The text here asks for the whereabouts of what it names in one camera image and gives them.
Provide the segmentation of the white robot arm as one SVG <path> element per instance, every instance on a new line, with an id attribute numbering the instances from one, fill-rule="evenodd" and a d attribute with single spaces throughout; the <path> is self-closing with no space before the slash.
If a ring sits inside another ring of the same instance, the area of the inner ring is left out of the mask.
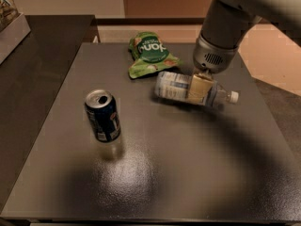
<path id="1" fill-rule="evenodd" d="M 247 31 L 266 20 L 301 45 L 301 0 L 213 0 L 196 40 L 187 99 L 198 104 L 225 71 Z"/>

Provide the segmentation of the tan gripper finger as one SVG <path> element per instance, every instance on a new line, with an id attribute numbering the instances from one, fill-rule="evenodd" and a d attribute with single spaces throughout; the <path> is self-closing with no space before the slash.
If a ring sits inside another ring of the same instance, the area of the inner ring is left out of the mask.
<path id="1" fill-rule="evenodd" d="M 212 88 L 214 80 L 205 73 L 195 73 L 190 82 L 187 100 L 193 104 L 201 103 Z"/>

